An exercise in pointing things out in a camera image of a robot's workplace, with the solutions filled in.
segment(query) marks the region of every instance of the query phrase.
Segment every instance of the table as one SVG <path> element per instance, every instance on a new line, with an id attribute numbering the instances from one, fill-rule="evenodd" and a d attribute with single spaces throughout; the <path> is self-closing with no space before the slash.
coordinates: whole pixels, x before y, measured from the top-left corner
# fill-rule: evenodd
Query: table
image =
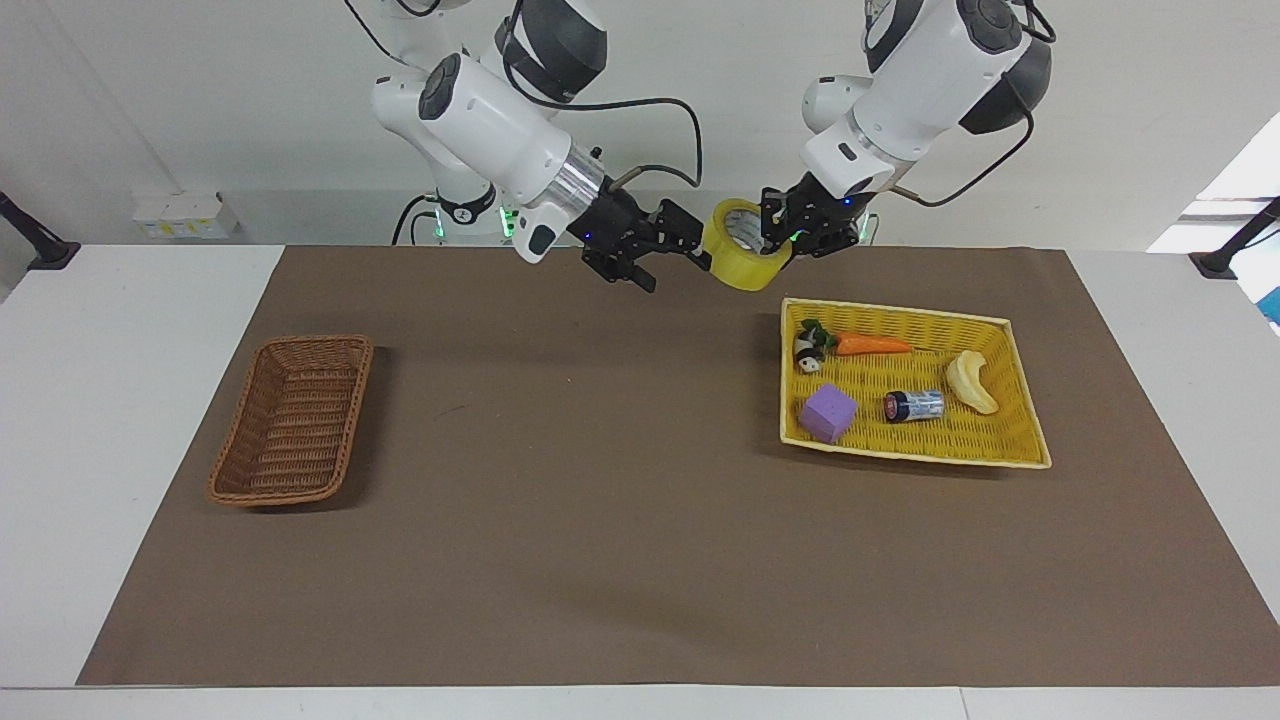
<path id="1" fill-rule="evenodd" d="M 451 250 L 429 250 L 448 252 Z M 762 688 L 69 688 L 257 304 L 276 247 L 86 249 L 0 306 L 0 716 L 1272 717 L 1280 688 L 972 691 Z M 1234 284 L 1180 256 L 1071 259 L 1272 612 L 1280 607 L 1280 486 L 1271 429 L 1280 343 Z M 169 347 L 168 356 L 154 351 Z M 59 382 L 50 382 L 58 378 Z M 1229 378 L 1222 383 L 1219 378 Z M 147 388 L 164 404 L 127 398 Z M 1203 421 L 1225 389 L 1244 419 Z M 74 443 L 52 447 L 59 437 Z"/>

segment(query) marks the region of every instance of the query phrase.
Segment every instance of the peeled banana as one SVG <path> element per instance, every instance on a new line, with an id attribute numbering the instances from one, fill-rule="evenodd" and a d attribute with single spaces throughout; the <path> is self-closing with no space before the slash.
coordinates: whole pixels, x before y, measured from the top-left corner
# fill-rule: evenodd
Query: peeled banana
<path id="1" fill-rule="evenodd" d="M 995 415 L 1000 411 L 1000 404 L 982 387 L 982 369 L 986 365 L 987 359 L 982 352 L 965 350 L 947 366 L 947 382 L 961 402 L 983 415 Z"/>

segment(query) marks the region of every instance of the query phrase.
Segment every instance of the yellow basket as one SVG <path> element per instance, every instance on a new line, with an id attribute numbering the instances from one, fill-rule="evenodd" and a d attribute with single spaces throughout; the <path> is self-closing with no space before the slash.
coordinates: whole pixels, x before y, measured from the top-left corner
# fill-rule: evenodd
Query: yellow basket
<path id="1" fill-rule="evenodd" d="M 896 337 L 915 348 L 901 355 L 831 356 L 822 370 L 806 375 L 795 364 L 795 338 L 801 322 L 814 319 L 829 332 Z M 965 350 L 987 357 L 983 387 L 1000 402 L 995 415 L 980 415 L 960 402 L 947 384 L 946 369 Z M 840 445 L 818 442 L 800 425 L 805 401 L 831 383 L 858 401 L 854 427 Z M 940 420 L 890 424 L 884 396 L 895 391 L 941 389 L 947 411 Z M 1046 469 L 1052 465 L 1023 363 L 1009 320 L 932 310 L 833 302 L 782 301 L 782 442 L 824 452 L 869 455 L 895 460 Z"/>

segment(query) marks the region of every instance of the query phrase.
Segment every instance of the brown table mat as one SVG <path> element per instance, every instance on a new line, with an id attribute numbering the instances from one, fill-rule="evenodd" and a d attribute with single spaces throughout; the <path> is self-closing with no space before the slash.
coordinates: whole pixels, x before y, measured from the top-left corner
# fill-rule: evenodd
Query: brown table mat
<path id="1" fill-rule="evenodd" d="M 572 252 L 285 250 L 79 682 L 1280 684 L 1064 254 L 852 250 L 759 295 L 648 265 L 657 296 Z M 1053 469 L 780 445 L 783 295 L 1010 318 Z M 211 505 L 253 348 L 310 333 L 379 346 L 342 492 Z"/>

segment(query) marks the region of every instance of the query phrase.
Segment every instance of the brown basket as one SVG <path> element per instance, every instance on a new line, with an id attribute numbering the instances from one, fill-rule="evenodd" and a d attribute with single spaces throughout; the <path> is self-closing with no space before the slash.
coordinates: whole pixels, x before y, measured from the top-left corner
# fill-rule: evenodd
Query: brown basket
<path id="1" fill-rule="evenodd" d="M 253 507 L 338 492 L 372 357 L 364 336 L 282 337 L 259 347 L 209 498 Z"/>

